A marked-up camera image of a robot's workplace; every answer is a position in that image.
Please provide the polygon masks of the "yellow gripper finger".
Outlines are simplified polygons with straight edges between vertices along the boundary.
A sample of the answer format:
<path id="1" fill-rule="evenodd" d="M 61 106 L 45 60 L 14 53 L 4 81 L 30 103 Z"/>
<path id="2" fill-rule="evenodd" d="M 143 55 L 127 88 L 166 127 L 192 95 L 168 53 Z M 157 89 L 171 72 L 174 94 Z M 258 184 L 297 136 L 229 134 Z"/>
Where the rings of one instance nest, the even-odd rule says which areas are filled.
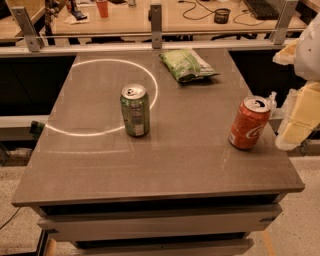
<path id="1" fill-rule="evenodd" d="M 275 144 L 281 150 L 293 150 L 320 124 L 320 83 L 307 81 L 302 88 L 291 89 L 281 110 L 284 118 Z"/>
<path id="2" fill-rule="evenodd" d="M 280 65 L 293 64 L 295 61 L 297 44 L 298 40 L 290 42 L 287 46 L 274 55 L 272 61 Z"/>

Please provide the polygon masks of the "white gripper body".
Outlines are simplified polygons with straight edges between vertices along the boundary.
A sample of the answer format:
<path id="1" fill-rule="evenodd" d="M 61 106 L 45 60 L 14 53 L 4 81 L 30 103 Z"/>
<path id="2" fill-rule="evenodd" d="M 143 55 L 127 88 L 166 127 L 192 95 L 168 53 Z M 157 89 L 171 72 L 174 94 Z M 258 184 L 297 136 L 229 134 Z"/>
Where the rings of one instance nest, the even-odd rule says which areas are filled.
<path id="1" fill-rule="evenodd" d="M 297 76 L 320 80 L 320 22 L 313 20 L 300 35 L 294 62 Z"/>

